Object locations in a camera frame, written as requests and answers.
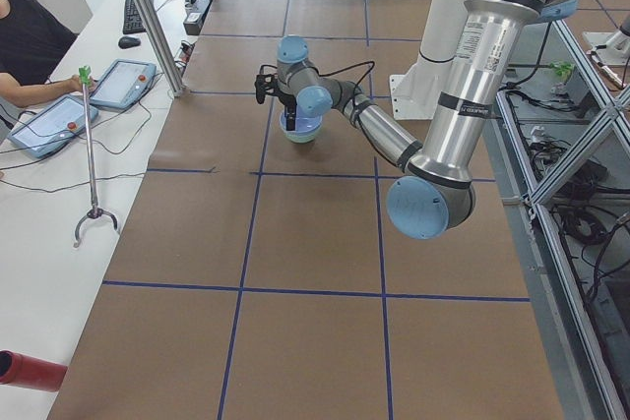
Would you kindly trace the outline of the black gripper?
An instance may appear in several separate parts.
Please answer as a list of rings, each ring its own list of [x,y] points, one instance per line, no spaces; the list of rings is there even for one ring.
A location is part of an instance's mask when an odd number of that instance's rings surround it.
[[[275,96],[280,100],[284,108],[284,128],[288,132],[294,132],[296,128],[297,101],[293,94],[276,89]]]

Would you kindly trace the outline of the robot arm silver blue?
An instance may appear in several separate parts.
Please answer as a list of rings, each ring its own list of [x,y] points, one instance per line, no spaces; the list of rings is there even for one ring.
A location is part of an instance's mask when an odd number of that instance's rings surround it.
[[[357,83],[321,74],[306,41],[284,37],[272,74],[260,74],[256,96],[283,105],[283,131],[300,119],[320,123],[337,110],[402,172],[390,188],[387,213],[414,239],[431,239],[464,222],[475,193],[469,163],[524,27],[563,19],[578,0],[432,0],[416,63],[396,96],[430,99],[433,116],[417,140],[377,106]]]

